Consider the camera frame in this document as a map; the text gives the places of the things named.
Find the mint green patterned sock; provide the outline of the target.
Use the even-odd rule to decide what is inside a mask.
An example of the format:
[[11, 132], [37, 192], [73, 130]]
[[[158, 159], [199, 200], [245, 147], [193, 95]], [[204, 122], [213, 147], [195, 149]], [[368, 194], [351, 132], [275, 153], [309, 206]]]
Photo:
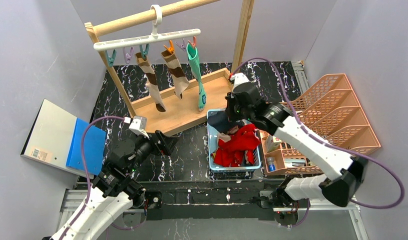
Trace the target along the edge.
[[193, 46], [191, 43], [187, 44], [186, 52], [188, 56], [188, 62], [192, 71], [192, 74], [195, 80], [198, 83], [198, 110], [203, 111], [206, 106], [207, 95], [203, 87], [201, 80], [201, 71], [200, 71], [200, 60], [198, 49]]

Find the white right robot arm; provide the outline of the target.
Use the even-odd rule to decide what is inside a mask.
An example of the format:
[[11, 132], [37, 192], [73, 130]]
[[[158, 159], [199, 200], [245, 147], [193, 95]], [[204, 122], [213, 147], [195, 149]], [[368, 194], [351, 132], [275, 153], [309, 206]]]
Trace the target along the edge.
[[251, 82], [241, 83], [226, 97], [230, 121], [248, 120], [259, 130], [290, 144], [318, 166], [323, 174], [285, 180], [276, 190], [284, 204], [301, 199], [326, 199], [345, 207], [364, 180], [367, 160], [337, 150], [305, 125], [290, 108], [266, 102]]

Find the coral clothespin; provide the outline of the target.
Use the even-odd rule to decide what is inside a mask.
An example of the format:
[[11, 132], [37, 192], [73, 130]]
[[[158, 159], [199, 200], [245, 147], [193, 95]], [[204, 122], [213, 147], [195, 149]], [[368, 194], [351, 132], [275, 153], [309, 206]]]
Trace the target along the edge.
[[188, 41], [188, 44], [192, 47], [195, 48], [196, 47], [196, 37], [193, 36], [193, 40], [192, 41]]

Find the dark navy sock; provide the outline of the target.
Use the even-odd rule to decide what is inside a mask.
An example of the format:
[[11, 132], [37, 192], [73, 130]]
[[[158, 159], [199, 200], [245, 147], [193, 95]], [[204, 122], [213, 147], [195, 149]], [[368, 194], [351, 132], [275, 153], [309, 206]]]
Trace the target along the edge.
[[220, 133], [227, 133], [235, 127], [240, 129], [244, 126], [242, 121], [230, 121], [225, 111], [211, 111], [207, 123]]

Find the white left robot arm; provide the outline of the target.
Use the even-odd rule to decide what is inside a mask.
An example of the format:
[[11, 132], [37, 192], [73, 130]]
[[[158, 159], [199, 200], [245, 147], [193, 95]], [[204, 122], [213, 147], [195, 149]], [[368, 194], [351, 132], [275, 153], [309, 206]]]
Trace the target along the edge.
[[130, 144], [126, 150], [116, 147], [101, 172], [69, 220], [50, 240], [96, 240], [114, 220], [134, 204], [145, 202], [146, 189], [132, 175], [150, 155], [169, 156], [178, 136], [166, 136], [157, 130], [148, 137], [138, 135], [119, 144]]

